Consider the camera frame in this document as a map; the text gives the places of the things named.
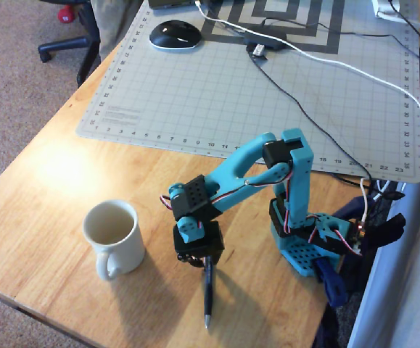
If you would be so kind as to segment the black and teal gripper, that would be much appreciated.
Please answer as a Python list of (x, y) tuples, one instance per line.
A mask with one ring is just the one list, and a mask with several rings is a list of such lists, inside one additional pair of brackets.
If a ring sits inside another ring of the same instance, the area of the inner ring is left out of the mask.
[(173, 228), (173, 240), (178, 261), (196, 268), (205, 268), (206, 257), (217, 264), (225, 249), (216, 220), (201, 222), (194, 217), (182, 217)]

